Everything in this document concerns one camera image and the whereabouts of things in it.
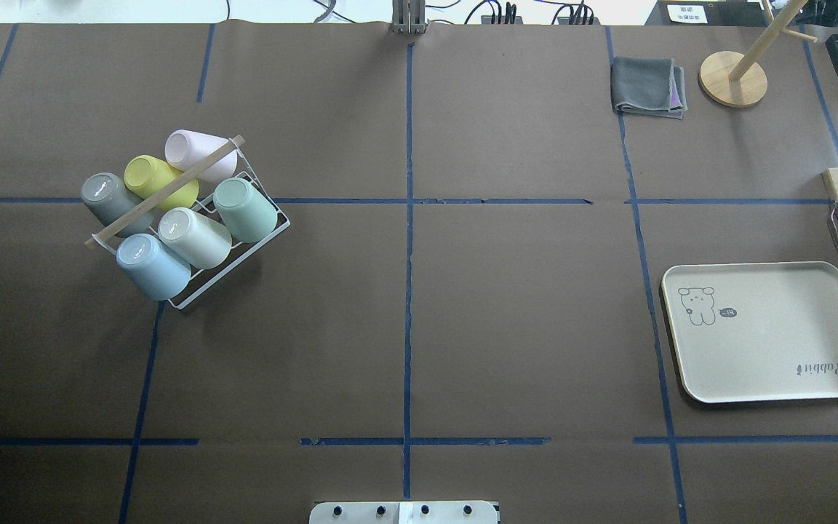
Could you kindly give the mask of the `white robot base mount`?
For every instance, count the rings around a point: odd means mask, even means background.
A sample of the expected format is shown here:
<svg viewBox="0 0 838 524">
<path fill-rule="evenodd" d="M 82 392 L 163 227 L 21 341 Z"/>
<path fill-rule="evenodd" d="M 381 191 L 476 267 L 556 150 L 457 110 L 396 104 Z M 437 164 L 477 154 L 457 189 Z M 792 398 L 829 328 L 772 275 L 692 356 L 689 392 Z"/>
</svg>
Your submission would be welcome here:
<svg viewBox="0 0 838 524">
<path fill-rule="evenodd" d="M 309 523 L 500 523 L 498 503 L 483 500 L 323 501 Z"/>
</svg>

